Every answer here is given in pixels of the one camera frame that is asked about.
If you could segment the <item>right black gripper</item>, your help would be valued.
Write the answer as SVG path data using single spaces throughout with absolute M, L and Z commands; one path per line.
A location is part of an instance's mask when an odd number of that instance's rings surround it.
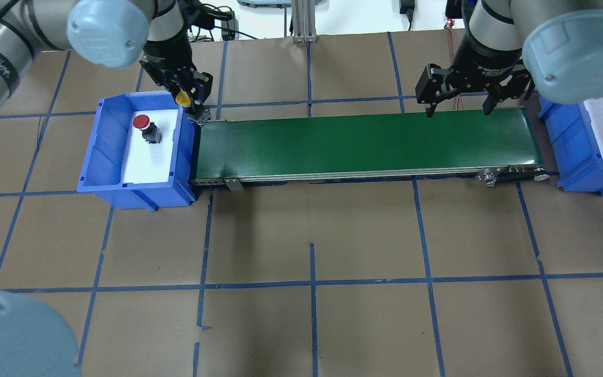
M 483 93 L 483 113 L 489 116 L 507 99 L 529 99 L 535 84 L 524 66 L 521 50 L 502 51 L 483 45 L 474 37 L 464 37 L 454 62 L 443 68 L 428 64 L 416 84 L 416 100 L 425 105 L 432 118 L 439 103 L 459 95 Z

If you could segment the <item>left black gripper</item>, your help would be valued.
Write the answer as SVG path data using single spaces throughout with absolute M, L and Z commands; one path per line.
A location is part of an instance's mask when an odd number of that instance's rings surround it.
M 204 126 L 211 119 L 205 103 L 211 94 L 214 77 L 197 69 L 188 45 L 144 45 L 140 64 L 157 86 L 171 93 L 174 101 L 179 91 L 185 91 L 191 97 L 189 121 L 192 124 Z

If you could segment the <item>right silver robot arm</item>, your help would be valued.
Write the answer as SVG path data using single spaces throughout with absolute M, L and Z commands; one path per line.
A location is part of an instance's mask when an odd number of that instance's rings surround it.
M 417 103 L 433 117 L 439 103 L 485 93 L 490 115 L 533 91 L 560 104 L 603 97 L 603 1 L 449 1 L 465 34 L 452 64 L 429 64 Z

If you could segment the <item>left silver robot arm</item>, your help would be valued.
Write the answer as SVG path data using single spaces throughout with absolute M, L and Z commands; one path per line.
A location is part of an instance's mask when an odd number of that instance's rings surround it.
M 73 50 L 110 69 L 139 62 L 202 126 L 213 76 L 196 68 L 187 31 L 179 1 L 0 1 L 0 108 L 40 53 Z

